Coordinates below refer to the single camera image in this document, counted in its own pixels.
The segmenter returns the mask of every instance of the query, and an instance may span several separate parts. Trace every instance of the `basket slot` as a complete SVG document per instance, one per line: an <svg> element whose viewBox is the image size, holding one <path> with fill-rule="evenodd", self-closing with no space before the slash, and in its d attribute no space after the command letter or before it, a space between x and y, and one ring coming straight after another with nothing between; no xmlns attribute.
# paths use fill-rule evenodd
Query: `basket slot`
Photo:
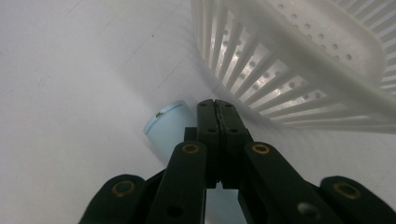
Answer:
<svg viewBox="0 0 396 224"><path fill-rule="evenodd" d="M385 52L386 52L387 54L391 54L391 53L393 53L393 52L396 52L396 44L393 44L393 45L391 45L391 46L385 48Z"/></svg>
<svg viewBox="0 0 396 224"><path fill-rule="evenodd" d="M274 78L269 80L261 89L254 92L250 97L248 97L244 103L247 105L253 104L254 102L260 100L262 97L267 95L268 93L276 90L280 85L291 80L295 76L296 76L295 74L291 74L289 72L285 74L276 75Z"/></svg>
<svg viewBox="0 0 396 224"><path fill-rule="evenodd" d="M298 126L301 128L311 128L312 127L312 126L304 126L304 125L298 125ZM333 131L340 130L339 126L316 125L315 128L323 129L323 130L333 130ZM395 133L396 125L372 125L372 126L352 125L352 126L343 127L343 130L350 131L350 132L367 132L367 133Z"/></svg>
<svg viewBox="0 0 396 224"><path fill-rule="evenodd" d="M284 109L280 109L280 110L265 114L265 117L273 118L273 117L279 117L279 116L288 115L288 114L292 114L292 113L299 113L299 112L303 112L303 111L310 110L313 108L332 105L334 103L335 103L334 99L332 99L330 97L323 97L323 98L320 98L317 100L311 100L311 101L305 102L303 104L293 105L290 107L286 107Z"/></svg>
<svg viewBox="0 0 396 224"><path fill-rule="evenodd" d="M363 5L365 3L365 1L363 0L357 0L355 1L353 4L351 4L348 7L345 7L345 10L350 14L353 15L356 13L356 11L361 7L361 5Z"/></svg>
<svg viewBox="0 0 396 224"><path fill-rule="evenodd" d="M209 52L210 52L210 45L212 41L212 17L213 17L213 0L205 0L204 1L204 8L205 8L205 15L203 19L205 20L205 30L203 33L203 40L204 40L204 59L207 63L209 63Z"/></svg>
<svg viewBox="0 0 396 224"><path fill-rule="evenodd" d="M394 92L394 91L396 91L396 86L389 87L389 88L382 89L382 90L384 90L384 91L388 91L388 92Z"/></svg>
<svg viewBox="0 0 396 224"><path fill-rule="evenodd" d="M375 33L378 33L379 31L376 28L383 24L384 21L388 21L394 15L395 11L393 5L394 2L385 2L384 5L382 5L382 9L364 24L372 29Z"/></svg>
<svg viewBox="0 0 396 224"><path fill-rule="evenodd" d="M301 85L301 86L298 86L292 90L289 90L285 93L278 95L276 98L269 100L262 105L259 105L255 108L253 108L253 110L260 112L265 109L271 108L273 106L286 103L287 101L293 100L293 99L295 99L301 95L307 94L313 90L314 90L314 88L308 84Z"/></svg>
<svg viewBox="0 0 396 224"><path fill-rule="evenodd" d="M376 34L381 33L382 31L388 29L390 26L394 25L395 21L396 21L396 10L393 9L387 16L381 18L380 21L377 21L375 23L375 28L373 29L373 32Z"/></svg>
<svg viewBox="0 0 396 224"><path fill-rule="evenodd" d="M358 0L344 0L338 4L341 8L348 9L354 4L356 4Z"/></svg>
<svg viewBox="0 0 396 224"><path fill-rule="evenodd" d="M378 125L378 122L373 119L316 119L316 120L308 120L308 121L298 121L298 122L285 122L286 125L293 125L293 126L304 126L304 127L318 127L318 126L337 126L338 128L350 127L350 126L372 126Z"/></svg>
<svg viewBox="0 0 396 224"><path fill-rule="evenodd" d="M363 12L364 9L366 9L368 6L370 6L375 0L362 0L360 2L362 2L363 4L361 6L358 7L358 9L355 10L355 12L352 14L352 16L354 16L356 19L358 18L358 15L360 13Z"/></svg>
<svg viewBox="0 0 396 224"><path fill-rule="evenodd" d="M392 66L396 64L396 58L387 60L387 66Z"/></svg>
<svg viewBox="0 0 396 224"><path fill-rule="evenodd" d="M388 46L392 46L392 45L394 45L394 44L396 44L396 38L391 39L391 40L388 41L387 43L384 43L382 46L383 46L383 49L385 49L385 48L387 48ZM394 58L394 57L389 57L389 55L387 55L387 57L386 57L387 60L390 60L390 59L392 59L392 58Z"/></svg>
<svg viewBox="0 0 396 224"><path fill-rule="evenodd" d="M230 62L231 59L233 58L239 40L239 36L242 34L242 28L243 26L241 25L241 23L235 20L233 24L233 28L231 29L229 44L227 49L225 50L224 59L219 71L220 80L224 79L225 73L227 72L228 67L230 66Z"/></svg>
<svg viewBox="0 0 396 224"><path fill-rule="evenodd" d="M390 59L393 59L393 58L396 58L396 51L393 52L393 53L389 53L389 54L387 54L387 56L386 56L386 59L387 59L387 60L390 60Z"/></svg>
<svg viewBox="0 0 396 224"><path fill-rule="evenodd" d="M242 85L236 91L235 96L237 98L241 97L254 84L254 82L256 82L262 76L262 74L274 64L275 61L276 58L273 55L270 55L269 57L266 58L262 58L259 61L259 64L253 69L253 71L251 71L249 76L247 76L247 79L242 83Z"/></svg>
<svg viewBox="0 0 396 224"><path fill-rule="evenodd" d="M382 42L386 44L388 43L388 41L396 38L396 29L389 30L388 32L383 32L383 34L378 34L378 37L381 39Z"/></svg>
<svg viewBox="0 0 396 224"><path fill-rule="evenodd" d="M215 47L213 48L212 64L210 65L210 68L212 68L214 71L216 70L216 65L218 64L218 60L219 60L220 48L221 48L221 43L225 28L225 22L227 19L227 14L228 14L228 10L225 8L224 3L220 1L217 24L216 24L216 41L215 41Z"/></svg>
<svg viewBox="0 0 396 224"><path fill-rule="evenodd" d="M392 77L396 73L396 65L387 66L384 77Z"/></svg>
<svg viewBox="0 0 396 224"><path fill-rule="evenodd" d="M276 121L281 121L284 123L294 123L294 122L306 122L313 119L346 119L353 116L357 116L355 111L350 110L333 110L327 112L319 112L315 114L303 114L294 117L288 117L284 119L274 119Z"/></svg>
<svg viewBox="0 0 396 224"><path fill-rule="evenodd" d="M248 61L250 60L251 56L254 54L255 49L259 45L259 40L257 35L251 35L247 44L244 46L241 56L238 59L238 62L233 69L233 72L230 75L230 78L227 81L226 89L229 90L235 81L238 79L238 76L244 70L245 66L247 65Z"/></svg>
<svg viewBox="0 0 396 224"><path fill-rule="evenodd" d="M388 86L388 85L393 85L396 84L396 79L392 79L392 80L386 80L386 81L382 81L381 82L381 86Z"/></svg>
<svg viewBox="0 0 396 224"><path fill-rule="evenodd" d="M387 5L382 1L373 1L367 8L365 8L361 13L359 13L356 18L362 23L366 23L370 20L376 13L382 10Z"/></svg>

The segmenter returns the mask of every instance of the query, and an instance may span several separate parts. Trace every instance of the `perforated basket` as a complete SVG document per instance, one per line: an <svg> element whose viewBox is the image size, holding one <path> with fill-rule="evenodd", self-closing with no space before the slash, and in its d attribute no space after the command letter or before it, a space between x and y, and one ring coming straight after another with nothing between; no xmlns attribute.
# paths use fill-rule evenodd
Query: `perforated basket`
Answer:
<svg viewBox="0 0 396 224"><path fill-rule="evenodd" d="M191 0L198 48L244 105L296 127L396 133L396 2Z"/></svg>

